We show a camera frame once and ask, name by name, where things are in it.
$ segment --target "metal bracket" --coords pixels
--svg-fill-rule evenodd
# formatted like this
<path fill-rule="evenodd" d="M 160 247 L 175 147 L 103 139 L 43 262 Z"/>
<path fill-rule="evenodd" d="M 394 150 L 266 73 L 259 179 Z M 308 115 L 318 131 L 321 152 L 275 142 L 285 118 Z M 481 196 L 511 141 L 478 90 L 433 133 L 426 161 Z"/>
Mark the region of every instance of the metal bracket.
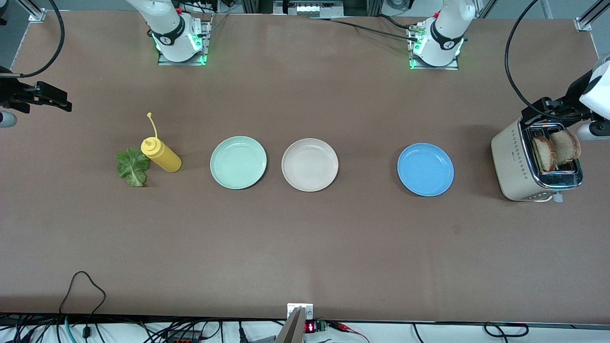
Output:
<path fill-rule="evenodd" d="M 305 314 L 307 320 L 312 320 L 314 318 L 314 304 L 303 304 L 303 303 L 288 303 L 286 310 L 286 318 L 290 317 L 292 311 L 297 308 L 302 307 L 305 308 Z"/>
<path fill-rule="evenodd" d="M 574 26 L 576 27 L 576 30 L 578 31 L 591 31 L 591 25 L 590 24 L 586 24 L 584 26 L 582 26 L 582 21 L 581 18 L 578 16 L 576 18 L 574 18 Z"/>
<path fill-rule="evenodd" d="M 32 0 L 15 0 L 19 5 L 30 14 L 30 23 L 42 23 L 45 20 L 46 10 L 39 8 Z"/>
<path fill-rule="evenodd" d="M 591 31 L 591 23 L 599 18 L 610 7 L 610 0 L 597 0 L 583 15 L 574 19 L 578 31 Z"/>

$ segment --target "blue plate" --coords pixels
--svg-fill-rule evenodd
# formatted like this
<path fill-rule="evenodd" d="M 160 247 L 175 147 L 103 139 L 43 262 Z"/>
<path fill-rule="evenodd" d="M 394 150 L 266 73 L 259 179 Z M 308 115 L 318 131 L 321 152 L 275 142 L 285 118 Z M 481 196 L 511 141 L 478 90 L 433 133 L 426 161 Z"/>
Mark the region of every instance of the blue plate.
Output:
<path fill-rule="evenodd" d="M 416 143 L 400 154 L 398 177 L 411 192 L 423 197 L 435 197 L 451 186 L 453 163 L 438 146 Z"/>

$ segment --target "toaster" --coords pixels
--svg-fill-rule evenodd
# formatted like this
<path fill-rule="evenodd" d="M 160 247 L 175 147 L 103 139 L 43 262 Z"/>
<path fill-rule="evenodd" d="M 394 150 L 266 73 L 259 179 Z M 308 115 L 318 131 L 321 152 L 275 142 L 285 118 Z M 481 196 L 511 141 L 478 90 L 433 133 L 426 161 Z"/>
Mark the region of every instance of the toaster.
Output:
<path fill-rule="evenodd" d="M 552 171 L 542 170 L 533 138 L 566 130 L 556 122 L 535 123 L 524 128 L 522 119 L 509 125 L 492 139 L 493 164 L 502 194 L 513 201 L 562 201 L 561 192 L 583 183 L 578 159 L 559 165 Z"/>

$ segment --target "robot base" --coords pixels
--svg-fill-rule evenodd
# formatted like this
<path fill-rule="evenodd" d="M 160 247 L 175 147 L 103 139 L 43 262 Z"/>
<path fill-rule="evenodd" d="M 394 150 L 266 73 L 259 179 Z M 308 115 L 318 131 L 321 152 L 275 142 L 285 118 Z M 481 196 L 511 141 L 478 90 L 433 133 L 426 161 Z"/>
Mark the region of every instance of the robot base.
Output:
<path fill-rule="evenodd" d="M 210 47 L 210 31 L 212 30 L 212 23 L 210 21 L 201 21 L 201 30 L 199 31 L 196 27 L 196 34 L 202 34 L 203 37 L 198 38 L 197 36 L 193 36 L 192 43 L 196 46 L 202 46 L 201 50 L 196 52 L 193 57 L 188 60 L 182 62 L 173 62 L 165 58 L 159 47 L 157 46 L 157 52 L 159 53 L 159 57 L 157 59 L 158 65 L 189 65 L 189 66 L 197 66 L 197 65 L 206 65 L 207 63 L 207 52 Z"/>
<path fill-rule="evenodd" d="M 407 37 L 414 37 L 421 41 L 424 36 L 423 33 L 425 32 L 426 22 L 422 21 L 422 22 L 417 23 L 417 27 L 422 29 L 423 31 L 412 32 L 411 30 L 406 30 Z M 418 55 L 413 53 L 414 50 L 419 48 L 419 44 L 420 44 L 420 42 L 412 42 L 410 40 L 407 42 L 407 48 L 409 49 L 409 68 L 410 69 L 440 69 L 440 70 L 458 70 L 459 69 L 459 65 L 458 65 L 459 48 L 457 50 L 456 56 L 453 58 L 451 63 L 449 63 L 448 65 L 441 66 L 441 67 L 435 67 L 433 65 L 427 64 L 426 62 L 424 62 L 422 60 L 421 57 L 419 57 Z"/>

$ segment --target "mint green plate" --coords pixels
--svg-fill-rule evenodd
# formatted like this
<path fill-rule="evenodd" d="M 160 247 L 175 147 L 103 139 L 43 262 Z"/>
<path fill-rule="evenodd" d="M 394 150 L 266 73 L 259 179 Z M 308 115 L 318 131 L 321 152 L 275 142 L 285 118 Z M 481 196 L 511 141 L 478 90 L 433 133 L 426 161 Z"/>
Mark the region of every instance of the mint green plate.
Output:
<path fill-rule="evenodd" d="M 244 189 L 255 184 L 265 173 L 267 154 L 256 140 L 236 136 L 220 143 L 210 159 L 212 176 L 229 189 Z"/>

